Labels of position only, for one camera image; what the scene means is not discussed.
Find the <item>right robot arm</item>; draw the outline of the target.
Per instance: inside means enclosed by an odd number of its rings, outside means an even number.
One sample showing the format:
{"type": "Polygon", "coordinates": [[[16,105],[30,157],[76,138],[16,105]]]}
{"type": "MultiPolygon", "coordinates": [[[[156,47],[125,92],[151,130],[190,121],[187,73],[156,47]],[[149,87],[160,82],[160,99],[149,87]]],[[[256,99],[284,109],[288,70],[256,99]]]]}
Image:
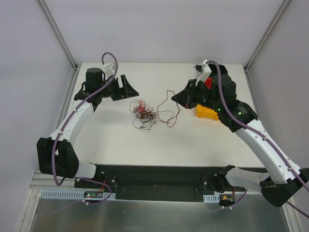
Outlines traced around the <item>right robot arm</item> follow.
{"type": "Polygon", "coordinates": [[[232,187],[254,190],[275,207],[287,203],[302,187],[308,188],[308,168],[300,168],[285,155],[254,109],[237,99],[236,83],[225,66],[205,60],[194,68],[197,78],[190,79],[171,99],[186,109],[201,105],[216,112],[220,122],[247,144],[267,171],[257,173],[228,165],[207,181],[208,187],[220,193],[232,187]]]}

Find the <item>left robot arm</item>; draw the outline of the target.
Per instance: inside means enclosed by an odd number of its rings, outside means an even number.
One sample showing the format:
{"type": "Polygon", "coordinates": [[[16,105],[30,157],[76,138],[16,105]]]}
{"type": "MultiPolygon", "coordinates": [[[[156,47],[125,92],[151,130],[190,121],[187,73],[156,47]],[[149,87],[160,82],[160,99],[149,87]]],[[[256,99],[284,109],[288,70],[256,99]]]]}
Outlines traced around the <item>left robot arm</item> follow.
{"type": "Polygon", "coordinates": [[[139,93],[123,74],[115,77],[115,68],[89,68],[81,89],[74,96],[71,110],[59,127],[37,142],[39,169],[43,174],[64,178],[85,178],[91,188],[101,185],[102,176],[96,165],[79,161],[73,145],[86,121],[104,98],[119,101],[137,97],[139,93]]]}

